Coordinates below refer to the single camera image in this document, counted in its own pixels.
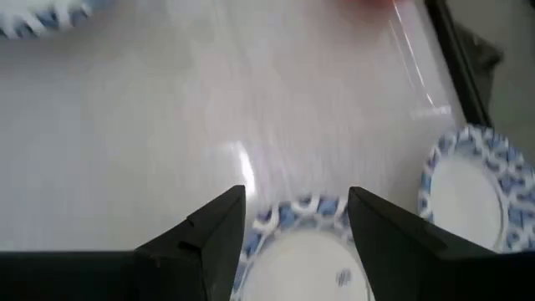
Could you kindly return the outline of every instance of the plate center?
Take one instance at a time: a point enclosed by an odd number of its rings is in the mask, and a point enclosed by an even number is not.
[[[244,301],[367,299],[356,250],[325,232],[278,238],[257,258],[243,288]]]
[[[460,155],[443,159],[431,182],[435,224],[488,249],[497,247],[502,209],[492,175]]]

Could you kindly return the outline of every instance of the white paper plate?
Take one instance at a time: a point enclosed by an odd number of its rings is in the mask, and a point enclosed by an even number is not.
[[[347,200],[309,197],[260,214],[244,240],[231,300],[370,300]]]
[[[494,130],[443,135],[425,162],[420,216],[499,253],[535,249],[535,171]]]
[[[113,0],[0,0],[0,37],[37,38],[77,26]]]

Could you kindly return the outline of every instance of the white table surface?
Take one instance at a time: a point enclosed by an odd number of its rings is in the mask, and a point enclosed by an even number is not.
[[[122,0],[0,42],[0,249],[130,249],[235,184],[415,211],[464,123],[420,2]]]

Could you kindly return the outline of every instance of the paper plate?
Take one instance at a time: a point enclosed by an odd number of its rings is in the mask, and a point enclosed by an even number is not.
[[[77,26],[113,0],[0,0],[0,37],[37,38]]]
[[[370,300],[347,200],[309,197],[260,214],[244,240],[231,300]]]
[[[498,253],[535,250],[535,171],[502,135],[467,126],[424,164],[420,216]]]

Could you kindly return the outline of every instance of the blue patterned plate rim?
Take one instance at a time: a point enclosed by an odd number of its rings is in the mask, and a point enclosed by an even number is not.
[[[249,230],[243,241],[231,301],[242,301],[247,275],[262,252],[277,239],[292,232],[314,230],[328,233],[358,256],[349,225],[347,199],[342,197],[307,196],[296,202],[281,202],[260,212]],[[368,284],[366,291],[369,299]]]
[[[0,38],[40,38],[76,27],[114,0],[0,0]]]
[[[535,250],[535,170],[522,153],[495,130],[468,125],[445,133],[433,146],[424,163],[418,193],[418,212],[434,222],[431,197],[433,172],[443,158],[462,153],[483,166],[495,181],[502,197],[503,229],[496,252]]]

